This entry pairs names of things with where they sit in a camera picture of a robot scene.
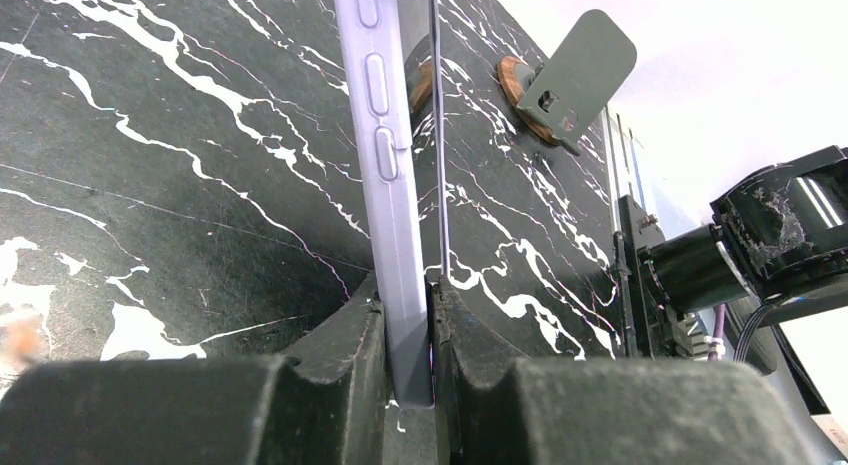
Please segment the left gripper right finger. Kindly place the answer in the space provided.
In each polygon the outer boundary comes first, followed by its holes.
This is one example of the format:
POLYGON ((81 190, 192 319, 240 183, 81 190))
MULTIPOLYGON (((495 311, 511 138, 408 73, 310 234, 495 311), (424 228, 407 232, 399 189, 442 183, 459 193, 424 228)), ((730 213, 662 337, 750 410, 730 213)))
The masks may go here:
POLYGON ((441 464, 808 464, 777 394, 729 361, 532 358, 430 289, 441 464))

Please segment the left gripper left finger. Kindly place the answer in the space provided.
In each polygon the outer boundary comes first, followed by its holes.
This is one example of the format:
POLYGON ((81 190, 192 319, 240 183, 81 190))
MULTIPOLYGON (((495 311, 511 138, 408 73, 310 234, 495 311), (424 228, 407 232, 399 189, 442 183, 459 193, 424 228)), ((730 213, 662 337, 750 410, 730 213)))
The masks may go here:
POLYGON ((50 362, 1 402, 5 464, 377 464, 386 402, 374 276, 282 353, 50 362))

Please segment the phone with lilac case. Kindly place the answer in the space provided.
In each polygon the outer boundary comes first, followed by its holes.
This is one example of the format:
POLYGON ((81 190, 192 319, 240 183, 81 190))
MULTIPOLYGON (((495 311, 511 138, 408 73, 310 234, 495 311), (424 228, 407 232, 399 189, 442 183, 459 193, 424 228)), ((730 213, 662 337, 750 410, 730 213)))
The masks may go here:
POLYGON ((398 0, 334 0, 396 402, 435 402, 398 0))

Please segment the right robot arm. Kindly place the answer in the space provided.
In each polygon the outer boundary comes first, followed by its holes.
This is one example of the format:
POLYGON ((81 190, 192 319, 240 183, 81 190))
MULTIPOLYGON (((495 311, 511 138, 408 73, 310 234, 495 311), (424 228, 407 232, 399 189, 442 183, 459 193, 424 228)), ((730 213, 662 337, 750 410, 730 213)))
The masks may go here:
POLYGON ((761 168, 711 209, 708 223, 668 238, 632 196, 613 206, 626 355, 717 354, 718 339, 700 347, 684 325, 710 310, 735 361, 770 373, 775 361, 764 346, 774 343, 807 409, 845 415, 846 403, 824 398, 782 325, 847 305, 846 149, 761 168))

